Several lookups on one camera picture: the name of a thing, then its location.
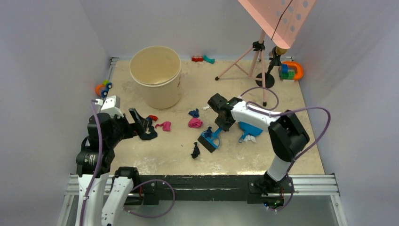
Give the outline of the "blue hand brush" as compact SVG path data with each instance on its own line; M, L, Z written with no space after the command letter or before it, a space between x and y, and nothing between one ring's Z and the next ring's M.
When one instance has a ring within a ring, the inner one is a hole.
M218 128L213 131L212 127L208 127L207 130L203 131L198 137L197 141L202 144L210 153L213 153L219 148L221 143L219 134L222 128Z

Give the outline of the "blue dustpan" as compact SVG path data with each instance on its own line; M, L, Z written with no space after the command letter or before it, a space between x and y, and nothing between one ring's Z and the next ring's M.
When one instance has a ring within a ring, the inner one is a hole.
M238 140L239 143L242 143L243 139L248 134L250 134L254 137L257 137L263 132L263 130L261 130L255 126L252 126L250 124L244 123L244 122L239 122L238 125L239 125L239 128L243 131L243 134L241 135L241 137Z

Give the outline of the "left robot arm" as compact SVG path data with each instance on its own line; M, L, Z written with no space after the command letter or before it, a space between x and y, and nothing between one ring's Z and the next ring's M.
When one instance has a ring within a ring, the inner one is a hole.
M125 116L111 117L97 113L89 118L88 136L76 157L79 185L77 226L115 226L129 193L140 188L136 167L119 167L110 176L114 148L124 139L145 134L144 121L135 108L129 112L134 123Z

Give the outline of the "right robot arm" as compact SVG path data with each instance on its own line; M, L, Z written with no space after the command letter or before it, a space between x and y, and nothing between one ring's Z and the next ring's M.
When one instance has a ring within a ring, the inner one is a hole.
M227 100L218 93L207 103L217 113L219 130L227 132L234 123L243 122L268 132L275 156L264 175L264 185L271 192L281 188L290 164L310 140L296 114L272 112L237 97Z

